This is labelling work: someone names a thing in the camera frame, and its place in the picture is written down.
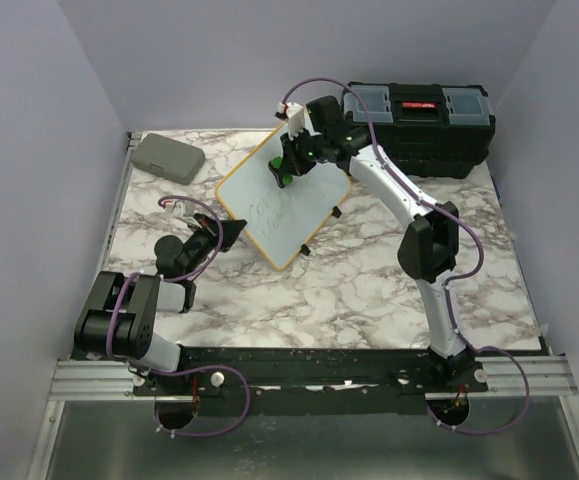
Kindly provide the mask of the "green whiteboard eraser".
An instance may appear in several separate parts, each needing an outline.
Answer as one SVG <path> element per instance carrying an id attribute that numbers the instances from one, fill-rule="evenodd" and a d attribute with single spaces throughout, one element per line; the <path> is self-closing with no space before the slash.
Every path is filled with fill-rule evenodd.
<path id="1" fill-rule="evenodd" d="M 289 173 L 286 168 L 284 167 L 283 158 L 277 156 L 273 158 L 271 161 L 268 162 L 268 169 L 270 171 L 271 168 L 279 169 L 283 174 L 291 174 Z"/>

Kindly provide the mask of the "yellow framed whiteboard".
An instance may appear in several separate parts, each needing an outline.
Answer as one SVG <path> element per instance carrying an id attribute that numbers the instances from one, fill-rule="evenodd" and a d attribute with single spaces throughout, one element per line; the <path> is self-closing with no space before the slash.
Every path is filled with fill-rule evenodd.
<path id="1" fill-rule="evenodd" d="M 244 233 L 276 270 L 285 269 L 345 200 L 351 182 L 332 164 L 318 164 L 281 189 L 268 162 L 282 154 L 278 125 L 214 189 L 228 214 L 247 225 Z"/>

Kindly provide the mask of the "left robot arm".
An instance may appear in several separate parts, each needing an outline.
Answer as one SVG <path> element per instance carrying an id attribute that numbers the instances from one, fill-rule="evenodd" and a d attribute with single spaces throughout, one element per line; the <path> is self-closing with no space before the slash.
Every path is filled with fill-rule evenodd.
<path id="1" fill-rule="evenodd" d="M 201 267 L 212 254 L 228 252 L 247 226 L 245 220 L 217 221 L 199 213 L 193 219 L 188 239 L 158 239 L 154 275 L 100 272 L 74 330 L 76 349 L 157 371 L 157 384 L 170 395 L 189 387 L 191 372 L 183 364 L 183 347 L 155 333 L 156 314 L 189 312 Z"/>

